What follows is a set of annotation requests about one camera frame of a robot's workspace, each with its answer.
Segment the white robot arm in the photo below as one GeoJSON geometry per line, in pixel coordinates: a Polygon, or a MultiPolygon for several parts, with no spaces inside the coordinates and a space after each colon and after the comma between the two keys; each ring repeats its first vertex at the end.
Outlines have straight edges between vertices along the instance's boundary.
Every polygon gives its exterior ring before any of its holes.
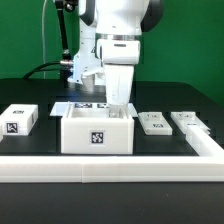
{"type": "Polygon", "coordinates": [[[88,92],[105,90],[109,115],[119,117],[130,100],[140,37],[161,20],[163,0],[77,1],[79,51],[68,81],[88,92]]]}

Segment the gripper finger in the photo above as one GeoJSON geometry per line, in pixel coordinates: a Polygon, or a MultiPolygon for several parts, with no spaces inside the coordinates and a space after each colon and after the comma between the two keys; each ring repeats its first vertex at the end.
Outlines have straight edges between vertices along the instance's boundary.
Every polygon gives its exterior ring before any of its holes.
{"type": "Polygon", "coordinates": [[[120,117],[120,110],[121,108],[117,105],[110,105],[109,106],[109,116],[111,118],[119,118],[120,117]]]}

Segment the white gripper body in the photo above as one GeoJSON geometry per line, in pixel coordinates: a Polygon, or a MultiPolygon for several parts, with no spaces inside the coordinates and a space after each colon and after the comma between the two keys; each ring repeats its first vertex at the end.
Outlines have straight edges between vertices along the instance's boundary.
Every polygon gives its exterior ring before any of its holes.
{"type": "Polygon", "coordinates": [[[104,65],[106,99],[111,106],[126,106],[130,100],[134,66],[104,65]]]}

